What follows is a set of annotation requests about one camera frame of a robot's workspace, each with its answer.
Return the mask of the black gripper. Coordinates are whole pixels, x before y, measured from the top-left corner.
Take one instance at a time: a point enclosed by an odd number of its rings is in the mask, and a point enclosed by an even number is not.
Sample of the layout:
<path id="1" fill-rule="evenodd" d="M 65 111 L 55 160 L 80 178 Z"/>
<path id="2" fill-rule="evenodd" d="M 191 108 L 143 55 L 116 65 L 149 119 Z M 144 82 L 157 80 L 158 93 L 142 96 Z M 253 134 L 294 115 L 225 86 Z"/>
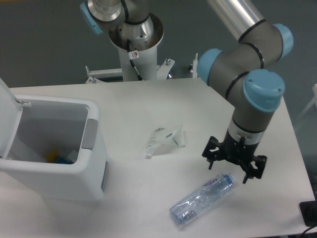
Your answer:
<path id="1" fill-rule="evenodd" d="M 245 136 L 238 136 L 235 139 L 227 131 L 223 142 L 219 142 L 214 136 L 211 136 L 202 156 L 209 162 L 209 170 L 211 170 L 214 161 L 226 160 L 239 165 L 246 173 L 243 178 L 243 184 L 245 184 L 248 179 L 261 179 L 265 169 L 267 156 L 254 155 L 258 144 L 259 142 L 247 143 Z"/>

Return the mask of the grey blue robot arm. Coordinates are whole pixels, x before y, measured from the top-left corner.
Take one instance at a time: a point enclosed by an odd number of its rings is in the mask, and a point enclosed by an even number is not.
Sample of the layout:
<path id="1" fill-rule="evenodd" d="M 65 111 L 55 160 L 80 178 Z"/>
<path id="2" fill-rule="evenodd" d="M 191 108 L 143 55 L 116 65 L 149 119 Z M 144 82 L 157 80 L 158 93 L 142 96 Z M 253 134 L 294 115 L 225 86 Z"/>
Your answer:
<path id="1" fill-rule="evenodd" d="M 225 138 L 211 137 L 202 156 L 212 164 L 226 160 L 239 165 L 245 179 L 260 179 L 267 157 L 255 150 L 285 91 L 282 78 L 267 67 L 293 48 L 291 31 L 269 24 L 249 0 L 211 0 L 239 47 L 229 53 L 206 51 L 193 67 L 200 79 L 233 107 Z M 125 81 L 157 80 L 157 45 L 163 38 L 161 21 L 147 0 L 86 0 L 83 17 L 96 34 L 108 32 L 118 48 Z"/>

